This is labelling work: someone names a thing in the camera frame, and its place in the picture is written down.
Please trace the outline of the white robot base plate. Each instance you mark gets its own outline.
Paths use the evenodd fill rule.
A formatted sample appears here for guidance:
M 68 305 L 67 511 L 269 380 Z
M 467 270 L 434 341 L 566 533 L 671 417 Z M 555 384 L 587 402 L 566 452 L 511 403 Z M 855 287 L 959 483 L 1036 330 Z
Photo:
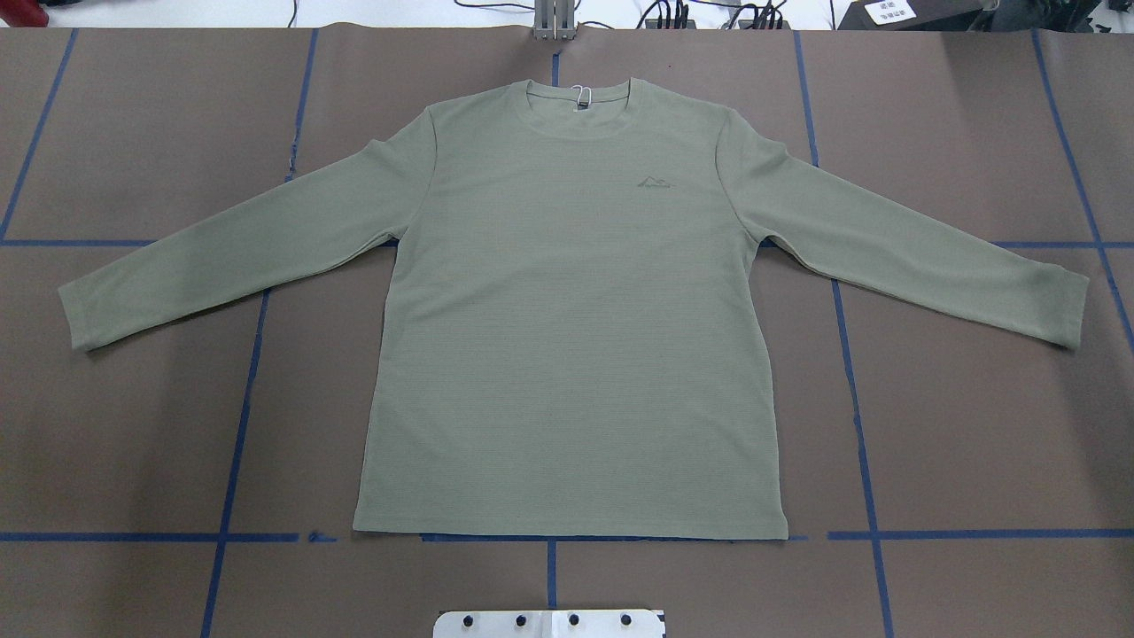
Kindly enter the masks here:
M 648 609 L 454 611 L 433 637 L 665 637 L 665 614 Z

